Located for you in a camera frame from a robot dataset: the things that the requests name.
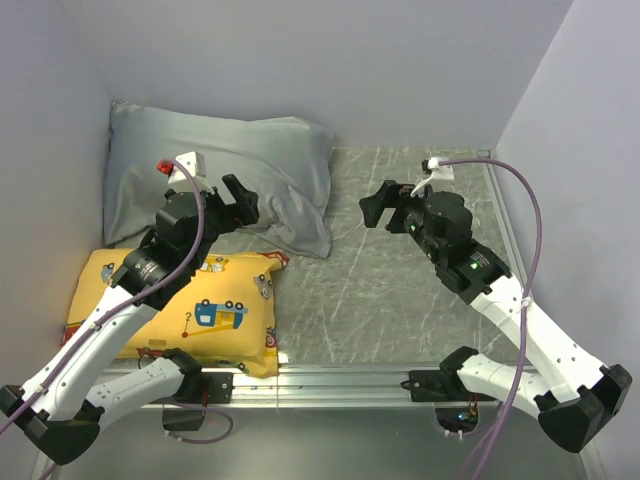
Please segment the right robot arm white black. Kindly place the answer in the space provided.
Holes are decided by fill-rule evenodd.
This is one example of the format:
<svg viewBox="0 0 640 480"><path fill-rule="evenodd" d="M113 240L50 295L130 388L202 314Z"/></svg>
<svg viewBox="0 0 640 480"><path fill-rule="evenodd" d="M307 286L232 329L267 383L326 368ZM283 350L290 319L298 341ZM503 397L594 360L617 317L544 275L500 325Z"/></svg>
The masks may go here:
<svg viewBox="0 0 640 480"><path fill-rule="evenodd" d="M619 412L632 384L621 365L605 365L571 339L533 300L490 248L472 236L472 214L462 196L383 182L360 199L364 224L377 226L382 213L393 214L386 230L407 234L435 267L441 283L497 327L525 354L535 371L489 359L461 347L440 364L444 394L460 400L477 393L537 419L560 448L579 453Z"/></svg>

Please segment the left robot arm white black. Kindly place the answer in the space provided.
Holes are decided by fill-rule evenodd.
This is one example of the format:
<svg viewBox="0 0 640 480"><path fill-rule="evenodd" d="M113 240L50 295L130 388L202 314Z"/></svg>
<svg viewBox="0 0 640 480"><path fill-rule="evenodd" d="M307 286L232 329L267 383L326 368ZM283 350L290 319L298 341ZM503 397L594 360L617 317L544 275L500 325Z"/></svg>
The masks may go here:
<svg viewBox="0 0 640 480"><path fill-rule="evenodd" d="M96 381L131 337L190 283L220 235L258 221L257 194L234 175L222 180L232 204L215 189L168 190L155 226L125 256L80 328L31 379L2 387L8 422L55 464L73 462L108 425L147 403L202 398L201 366L179 348L114 381Z"/></svg>

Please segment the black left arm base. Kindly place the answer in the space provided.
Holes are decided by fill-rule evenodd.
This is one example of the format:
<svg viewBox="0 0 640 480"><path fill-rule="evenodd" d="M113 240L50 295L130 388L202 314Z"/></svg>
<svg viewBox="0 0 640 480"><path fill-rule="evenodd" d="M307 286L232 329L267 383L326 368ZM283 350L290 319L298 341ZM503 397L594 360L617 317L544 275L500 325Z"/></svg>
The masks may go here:
<svg viewBox="0 0 640 480"><path fill-rule="evenodd" d="M178 390L167 397L177 409L162 412L162 425L169 435L176 438L182 432L197 432L204 426L209 407L230 403L231 373L206 373L197 360L178 348L165 350L162 359L170 360L183 376Z"/></svg>

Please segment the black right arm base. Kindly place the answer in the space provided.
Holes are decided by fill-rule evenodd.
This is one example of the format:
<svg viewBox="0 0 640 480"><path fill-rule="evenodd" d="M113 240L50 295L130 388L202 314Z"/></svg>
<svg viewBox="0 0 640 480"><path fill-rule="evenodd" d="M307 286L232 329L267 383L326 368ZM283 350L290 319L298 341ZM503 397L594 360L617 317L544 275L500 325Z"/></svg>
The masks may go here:
<svg viewBox="0 0 640 480"><path fill-rule="evenodd" d="M493 398L468 390L457 375L463 362L478 354L472 347L460 347L447 356L437 370L410 370L400 383L413 403L435 404L438 425L445 434L455 434L460 439L489 427L489 421L481 421L479 402L493 401Z"/></svg>

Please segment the grey pillowcase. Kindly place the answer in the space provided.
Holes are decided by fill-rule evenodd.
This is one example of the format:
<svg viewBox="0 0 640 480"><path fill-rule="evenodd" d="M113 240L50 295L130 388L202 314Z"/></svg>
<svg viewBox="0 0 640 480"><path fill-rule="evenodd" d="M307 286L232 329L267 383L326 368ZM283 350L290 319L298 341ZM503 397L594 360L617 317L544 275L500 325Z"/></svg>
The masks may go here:
<svg viewBox="0 0 640 480"><path fill-rule="evenodd" d="M207 182L227 203L222 182L235 175L258 195L259 221L250 232L291 253L325 258L333 136L298 117L241 121L115 102L103 187L103 238L115 244L155 222L167 179L158 162L197 152Z"/></svg>

